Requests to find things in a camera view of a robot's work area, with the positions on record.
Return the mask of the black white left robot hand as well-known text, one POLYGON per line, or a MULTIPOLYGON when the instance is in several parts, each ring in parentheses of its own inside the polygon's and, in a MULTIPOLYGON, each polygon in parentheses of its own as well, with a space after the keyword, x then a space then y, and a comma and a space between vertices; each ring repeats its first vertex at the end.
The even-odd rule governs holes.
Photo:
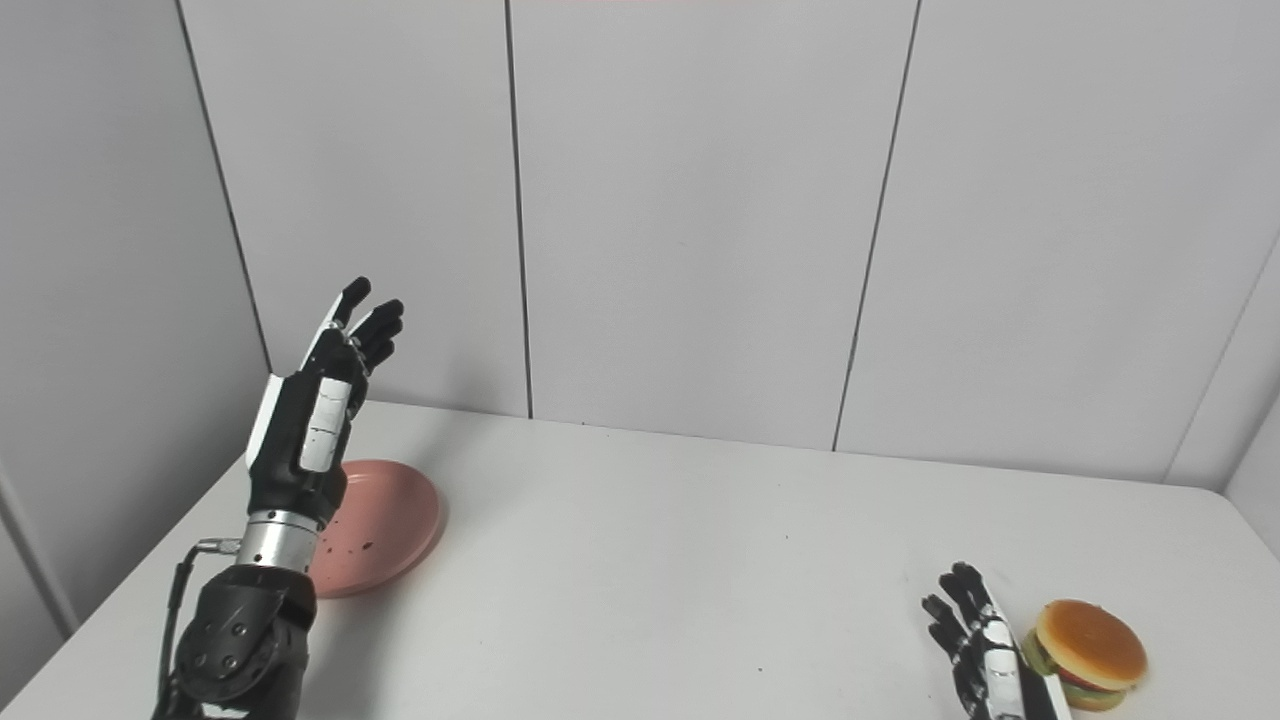
POLYGON ((353 420, 374 370, 396 351, 404 305, 393 299, 360 319, 370 295, 364 275, 347 284, 320 323, 300 368, 271 374, 253 421, 244 462, 251 516, 292 512, 325 527, 342 505, 342 468, 353 420))

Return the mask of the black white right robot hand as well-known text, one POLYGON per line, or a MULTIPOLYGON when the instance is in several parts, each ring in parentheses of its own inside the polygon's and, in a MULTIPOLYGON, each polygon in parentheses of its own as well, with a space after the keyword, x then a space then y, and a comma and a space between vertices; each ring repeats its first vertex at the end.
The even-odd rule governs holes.
POLYGON ((1070 719, 1062 683, 1028 664, 1012 625, 970 564, 938 578, 945 596, 922 600, 928 633, 950 661, 956 697, 969 719, 1070 719))

